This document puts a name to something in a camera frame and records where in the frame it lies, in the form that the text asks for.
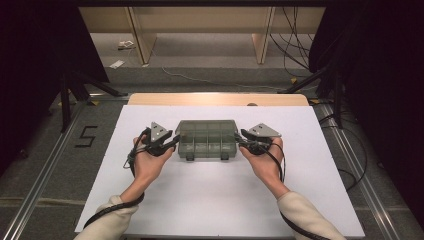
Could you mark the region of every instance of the white tabletop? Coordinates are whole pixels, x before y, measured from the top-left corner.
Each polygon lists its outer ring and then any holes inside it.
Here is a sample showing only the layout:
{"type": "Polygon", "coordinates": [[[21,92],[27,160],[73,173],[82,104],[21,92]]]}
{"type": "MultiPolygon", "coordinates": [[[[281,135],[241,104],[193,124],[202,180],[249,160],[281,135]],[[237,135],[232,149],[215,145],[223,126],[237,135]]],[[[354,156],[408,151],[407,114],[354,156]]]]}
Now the white tabletop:
{"type": "MultiPolygon", "coordinates": [[[[311,107],[124,106],[76,228],[132,181],[122,166],[132,139],[152,121],[175,130],[180,120],[234,119],[238,129],[265,123],[282,134],[286,185],[307,197],[346,237],[364,232],[311,107]]],[[[237,152],[229,161],[186,162],[177,151],[146,190],[126,231],[129,236],[281,238],[293,236],[276,200],[237,152]]]]}

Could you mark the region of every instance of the beige sleeve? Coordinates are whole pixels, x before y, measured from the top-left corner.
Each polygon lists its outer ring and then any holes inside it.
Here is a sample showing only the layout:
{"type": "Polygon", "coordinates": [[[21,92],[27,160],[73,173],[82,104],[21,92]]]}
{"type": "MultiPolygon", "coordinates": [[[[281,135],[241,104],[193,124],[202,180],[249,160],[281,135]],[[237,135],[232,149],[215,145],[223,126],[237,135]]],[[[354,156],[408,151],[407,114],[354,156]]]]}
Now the beige sleeve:
{"type": "MultiPolygon", "coordinates": [[[[122,203],[122,200],[119,196],[112,196],[109,202],[101,205],[96,212],[120,203],[122,203]]],[[[88,225],[75,239],[119,239],[125,230],[127,230],[131,216],[137,210],[138,205],[110,212],[88,225]]]]}
{"type": "MultiPolygon", "coordinates": [[[[328,239],[345,239],[333,224],[299,193],[288,192],[277,200],[277,204],[281,213],[298,227],[328,239]]],[[[309,239],[296,231],[293,232],[297,240],[309,239]]]]}

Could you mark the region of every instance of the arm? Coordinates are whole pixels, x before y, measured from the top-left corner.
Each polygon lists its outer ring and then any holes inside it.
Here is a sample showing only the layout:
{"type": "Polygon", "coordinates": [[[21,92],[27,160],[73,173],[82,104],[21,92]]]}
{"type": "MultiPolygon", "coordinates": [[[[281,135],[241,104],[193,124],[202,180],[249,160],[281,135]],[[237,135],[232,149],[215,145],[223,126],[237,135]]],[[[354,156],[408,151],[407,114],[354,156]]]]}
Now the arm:
{"type": "MultiPolygon", "coordinates": [[[[159,157],[152,156],[147,152],[138,153],[134,162],[134,181],[120,196],[112,196],[108,203],[101,205],[97,212],[139,198],[159,176],[163,165],[171,157],[173,151],[174,149],[170,148],[159,157]]],[[[127,230],[132,214],[137,210],[138,206],[134,206],[108,213],[87,226],[75,239],[119,239],[127,230]]]]}
{"type": "MultiPolygon", "coordinates": [[[[273,138],[273,144],[283,147],[281,138],[273,138]]],[[[277,199],[281,214],[290,227],[294,228],[296,239],[309,239],[299,232],[306,232],[322,236],[327,239],[345,239],[340,232],[327,221],[314,205],[296,192],[290,191],[279,179],[278,167],[266,154],[259,156],[251,154],[246,148],[240,147],[240,151],[252,165],[255,175],[265,184],[277,199]]],[[[269,152],[280,162],[283,153],[278,146],[271,145],[269,152]]]]}

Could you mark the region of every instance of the hand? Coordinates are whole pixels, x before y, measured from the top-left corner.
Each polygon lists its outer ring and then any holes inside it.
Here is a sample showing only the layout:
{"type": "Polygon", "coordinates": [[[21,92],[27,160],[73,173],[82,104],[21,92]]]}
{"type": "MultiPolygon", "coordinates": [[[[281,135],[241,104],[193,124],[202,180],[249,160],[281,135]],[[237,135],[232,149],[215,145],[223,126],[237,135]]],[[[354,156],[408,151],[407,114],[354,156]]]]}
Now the hand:
{"type": "Polygon", "coordinates": [[[134,160],[134,181],[121,194],[123,202],[129,202],[137,199],[147,189],[147,187],[159,177],[165,162],[172,156],[174,148],[169,148],[163,155],[155,157],[148,152],[137,153],[134,160]]]}
{"type": "MultiPolygon", "coordinates": [[[[284,157],[283,152],[281,151],[283,148],[283,140],[281,138],[272,138],[272,143],[273,145],[271,145],[268,151],[281,164],[284,157]]],[[[245,158],[247,158],[247,160],[249,160],[255,175],[268,187],[277,199],[290,191],[284,183],[280,181],[278,166],[270,156],[267,154],[251,154],[245,147],[240,147],[240,152],[245,158]]]]}

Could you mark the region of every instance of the green transparent box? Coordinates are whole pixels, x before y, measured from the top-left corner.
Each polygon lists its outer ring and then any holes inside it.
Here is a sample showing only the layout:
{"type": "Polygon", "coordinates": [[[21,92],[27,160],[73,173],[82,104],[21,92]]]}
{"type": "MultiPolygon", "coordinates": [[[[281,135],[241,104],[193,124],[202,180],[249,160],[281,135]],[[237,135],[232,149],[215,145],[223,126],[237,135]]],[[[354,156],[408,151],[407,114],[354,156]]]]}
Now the green transparent box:
{"type": "Polygon", "coordinates": [[[221,158],[236,155],[234,120],[182,120],[176,134],[180,135],[178,154],[193,161],[195,158],[221,158]]]}

